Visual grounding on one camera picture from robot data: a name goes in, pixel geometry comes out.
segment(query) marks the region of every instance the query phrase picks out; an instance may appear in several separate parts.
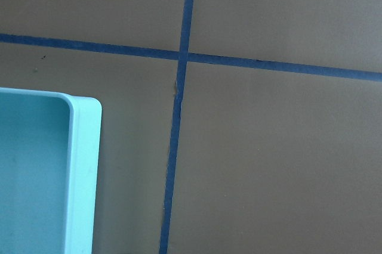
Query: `turquoise bin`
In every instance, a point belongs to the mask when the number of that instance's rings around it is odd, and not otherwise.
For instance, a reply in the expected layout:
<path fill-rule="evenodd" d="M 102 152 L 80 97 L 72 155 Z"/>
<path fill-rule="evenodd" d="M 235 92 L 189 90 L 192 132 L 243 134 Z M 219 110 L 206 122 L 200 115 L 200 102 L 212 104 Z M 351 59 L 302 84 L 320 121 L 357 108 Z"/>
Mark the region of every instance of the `turquoise bin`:
<path fill-rule="evenodd" d="M 101 104 L 0 88 L 0 254 L 91 254 Z"/>

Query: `blue tape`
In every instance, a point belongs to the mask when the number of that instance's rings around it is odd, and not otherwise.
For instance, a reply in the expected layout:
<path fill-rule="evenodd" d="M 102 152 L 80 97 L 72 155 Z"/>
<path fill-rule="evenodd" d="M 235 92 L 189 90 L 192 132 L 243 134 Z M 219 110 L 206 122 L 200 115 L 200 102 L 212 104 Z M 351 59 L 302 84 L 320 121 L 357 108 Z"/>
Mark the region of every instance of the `blue tape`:
<path fill-rule="evenodd" d="M 175 169 L 177 162 L 179 130 L 181 120 L 181 103 L 183 101 L 184 81 L 186 79 L 187 55 L 189 51 L 190 42 L 192 9 L 193 0 L 184 0 L 177 70 L 177 95 L 174 98 L 174 110 L 172 112 L 170 153 L 168 155 L 167 164 L 167 177 L 164 198 L 164 217 L 161 229 L 161 242 L 159 244 L 159 254 L 167 254 L 168 249 L 168 235 L 170 232 L 172 196 L 174 194 Z"/>
<path fill-rule="evenodd" d="M 124 54 L 142 57 L 154 57 L 170 60 L 178 60 L 179 52 L 142 48 L 142 47 L 127 47 L 124 45 L 112 45 L 112 44 L 97 44 L 94 42 L 82 42 L 82 41 L 70 41 L 67 39 L 54 39 L 54 38 L 38 38 L 34 36 L 23 35 L 8 35 L 0 33 L 0 42 L 6 42 L 9 44 L 25 44 L 36 45 L 39 47 L 56 47 L 65 49 L 75 49 L 83 51 L 104 52 L 112 54 Z"/>
<path fill-rule="evenodd" d="M 225 57 L 217 55 L 189 53 L 188 60 L 198 63 L 219 64 L 238 67 L 249 67 L 255 69 L 266 69 L 294 73 L 304 73 L 340 78 L 362 79 L 371 81 L 382 81 L 382 73 L 368 72 L 335 67 L 314 66 L 305 64 L 285 63 L 277 61 L 261 61 L 256 59 Z"/>

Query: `plastic tray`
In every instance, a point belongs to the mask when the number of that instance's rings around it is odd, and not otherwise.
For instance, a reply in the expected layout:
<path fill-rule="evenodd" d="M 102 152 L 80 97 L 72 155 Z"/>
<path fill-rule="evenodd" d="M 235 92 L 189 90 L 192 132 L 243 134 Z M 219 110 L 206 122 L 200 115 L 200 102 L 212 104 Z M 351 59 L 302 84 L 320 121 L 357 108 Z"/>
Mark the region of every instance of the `plastic tray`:
<path fill-rule="evenodd" d="M 101 104 L 0 88 L 0 254 L 90 254 Z"/>

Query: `teal container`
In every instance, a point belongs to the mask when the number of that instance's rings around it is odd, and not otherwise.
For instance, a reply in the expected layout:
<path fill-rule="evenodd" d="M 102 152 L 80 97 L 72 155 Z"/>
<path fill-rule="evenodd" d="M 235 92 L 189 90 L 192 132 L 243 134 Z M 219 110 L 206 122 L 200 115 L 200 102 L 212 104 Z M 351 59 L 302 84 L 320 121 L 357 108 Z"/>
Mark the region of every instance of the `teal container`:
<path fill-rule="evenodd" d="M 0 88 L 0 254 L 91 254 L 101 104 Z"/>

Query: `light blue box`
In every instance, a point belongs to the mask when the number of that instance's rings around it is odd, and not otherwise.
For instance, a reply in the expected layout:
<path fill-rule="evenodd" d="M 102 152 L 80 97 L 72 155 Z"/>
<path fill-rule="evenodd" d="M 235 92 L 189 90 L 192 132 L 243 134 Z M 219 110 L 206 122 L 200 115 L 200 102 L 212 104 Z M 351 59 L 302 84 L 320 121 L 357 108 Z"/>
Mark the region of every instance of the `light blue box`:
<path fill-rule="evenodd" d="M 91 254 L 101 104 L 0 88 L 0 254 Z"/>

